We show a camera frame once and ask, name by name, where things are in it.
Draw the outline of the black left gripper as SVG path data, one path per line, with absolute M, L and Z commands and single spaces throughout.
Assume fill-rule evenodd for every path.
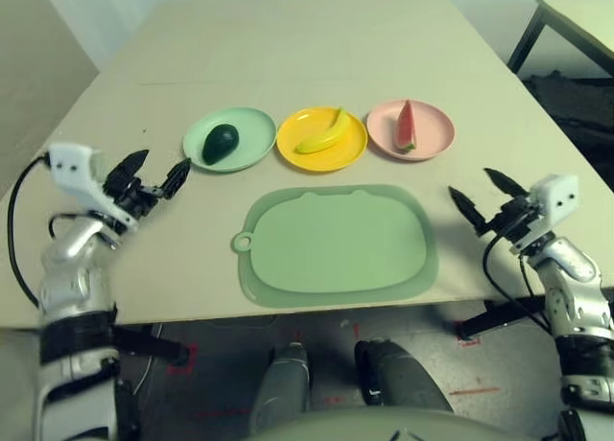
M 192 161 L 185 158 L 178 162 L 168 173 L 160 187 L 142 184 L 136 173 L 143 166 L 148 150 L 135 151 L 126 156 L 108 174 L 103 189 L 114 204 L 135 219 L 149 215 L 162 199 L 171 199 L 185 183 L 190 173 Z

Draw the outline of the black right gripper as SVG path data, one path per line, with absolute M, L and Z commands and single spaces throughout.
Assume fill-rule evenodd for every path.
M 510 243 L 518 243 L 529 234 L 529 224 L 538 219 L 538 208 L 529 202 L 528 192 L 515 180 L 495 169 L 484 168 L 484 171 L 501 192 L 512 197 L 490 221 L 485 221 L 474 202 L 461 191 L 449 186 L 449 195 L 477 235 L 481 237 L 492 231 Z

